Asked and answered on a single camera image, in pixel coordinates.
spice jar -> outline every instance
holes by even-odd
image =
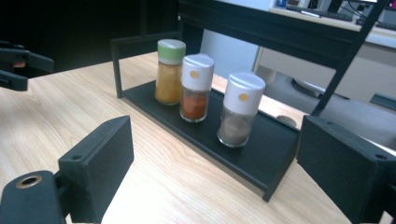
[[[206,118],[214,61],[204,54],[184,57],[181,73],[180,116],[188,122]]]
[[[265,82],[253,73],[234,73],[228,78],[218,129],[227,147],[242,147],[250,136]]]
[[[181,64],[186,44],[175,39],[158,41],[158,76],[155,98],[164,105],[175,105],[181,96]]]

shaker cap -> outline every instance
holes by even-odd
[[[224,94],[224,106],[237,114],[255,115],[264,88],[264,80],[251,72],[232,73]]]
[[[184,57],[181,84],[194,91],[210,91],[215,62],[205,54]]]
[[[180,40],[162,39],[158,41],[158,60],[161,63],[181,64],[186,53],[186,44]]]

green lid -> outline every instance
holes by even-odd
[[[186,44],[175,39],[158,41],[158,59],[161,63],[181,64],[186,53]]]

wooden table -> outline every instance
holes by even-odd
[[[157,56],[120,61],[124,88],[152,81]],[[224,90],[215,77],[213,87]],[[29,91],[0,89],[0,189],[57,160],[101,123],[130,115],[135,159],[103,223],[348,223],[295,161],[269,203],[196,148],[116,97],[111,63],[29,80]],[[301,125],[303,113],[263,97],[261,109]]]

shelf tray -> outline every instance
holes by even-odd
[[[210,92],[205,120],[189,123],[179,115],[179,105],[162,105],[154,98],[155,81],[123,91],[123,97],[183,137],[210,157],[264,191],[269,201],[295,157],[298,130],[259,113],[244,147],[229,148],[217,138],[223,94]]]

